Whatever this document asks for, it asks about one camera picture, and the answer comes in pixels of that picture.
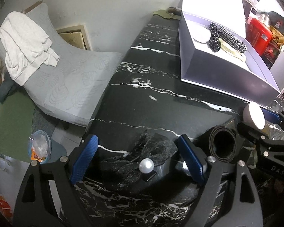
white towel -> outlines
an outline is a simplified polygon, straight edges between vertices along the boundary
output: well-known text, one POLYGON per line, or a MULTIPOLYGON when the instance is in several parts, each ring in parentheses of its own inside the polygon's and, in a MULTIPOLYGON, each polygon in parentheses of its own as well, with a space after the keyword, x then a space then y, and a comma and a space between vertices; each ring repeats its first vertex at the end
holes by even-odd
POLYGON ((6 50, 5 65, 11 79, 20 86, 42 63, 56 66, 60 56, 50 48, 49 36, 25 14, 11 12, 0 27, 6 50))

snack bag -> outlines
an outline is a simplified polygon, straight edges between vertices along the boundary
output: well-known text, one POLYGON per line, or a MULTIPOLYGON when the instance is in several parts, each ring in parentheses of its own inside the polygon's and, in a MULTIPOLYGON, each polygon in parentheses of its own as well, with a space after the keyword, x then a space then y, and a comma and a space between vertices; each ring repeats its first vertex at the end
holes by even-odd
POLYGON ((284 45, 284 18, 273 11, 269 12, 268 16, 270 19, 270 31, 273 36, 262 55, 262 60, 270 69, 279 55, 281 46, 284 45))
POLYGON ((31 148, 31 157, 30 157, 31 160, 37 160, 39 162, 43 162, 45 160, 45 157, 42 157, 40 158, 36 153, 35 151, 33 150, 33 148, 31 148))

metal screw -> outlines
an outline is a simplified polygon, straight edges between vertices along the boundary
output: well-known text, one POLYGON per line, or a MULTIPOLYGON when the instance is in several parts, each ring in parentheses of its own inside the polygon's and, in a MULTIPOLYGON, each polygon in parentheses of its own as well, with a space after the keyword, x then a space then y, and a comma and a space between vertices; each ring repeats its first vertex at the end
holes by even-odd
POLYGON ((243 167, 243 166, 245 166, 245 162, 242 161, 242 160, 239 160, 239 161, 238 161, 238 165, 241 166, 241 167, 243 167))
POLYGON ((60 161, 61 161, 61 162, 67 162, 67 160, 68 160, 68 157, 67 157, 67 156, 61 156, 61 157, 60 157, 60 161))
POLYGON ((216 158, 213 157, 213 156, 208 156, 208 157, 207 157, 207 161, 208 161, 208 162, 211 162, 211 163, 215 163, 215 162, 216 162, 216 158))
POLYGON ((37 164, 38 164, 38 161, 36 161, 36 160, 33 160, 33 161, 30 163, 31 166, 36 166, 37 164))

black marble table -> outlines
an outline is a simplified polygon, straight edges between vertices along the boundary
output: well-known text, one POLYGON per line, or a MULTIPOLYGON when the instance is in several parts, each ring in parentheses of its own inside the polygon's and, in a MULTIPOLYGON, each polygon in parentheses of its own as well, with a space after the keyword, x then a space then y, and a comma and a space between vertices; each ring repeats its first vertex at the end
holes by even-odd
MULTIPOLYGON (((114 73, 94 112, 85 137, 92 133, 99 145, 110 150, 130 151, 146 129, 176 141, 187 134, 192 141, 216 125, 234 125, 246 102, 180 80, 178 20, 153 16, 143 28, 114 73)), ((276 98, 267 107, 284 109, 276 98)), ((284 139, 279 127, 269 124, 271 135, 284 139)), ((235 160, 247 161, 250 144, 238 138, 235 160)), ((95 160, 120 155, 102 148, 95 160)), ((156 167, 149 183, 141 180, 125 191, 101 182, 93 166, 78 195, 95 226, 177 226, 198 195, 198 186, 187 176, 168 173, 166 164, 156 167)), ((217 217, 227 182, 221 182, 216 204, 208 219, 217 217)))

rolled black mat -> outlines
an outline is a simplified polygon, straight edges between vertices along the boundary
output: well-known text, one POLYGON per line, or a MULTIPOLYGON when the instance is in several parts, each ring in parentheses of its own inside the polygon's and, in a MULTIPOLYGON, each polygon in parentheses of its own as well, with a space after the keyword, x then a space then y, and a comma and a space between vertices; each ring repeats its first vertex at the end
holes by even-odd
POLYGON ((225 126, 215 126, 199 137, 206 154, 216 157, 219 161, 228 163, 236 155, 235 133, 225 126))

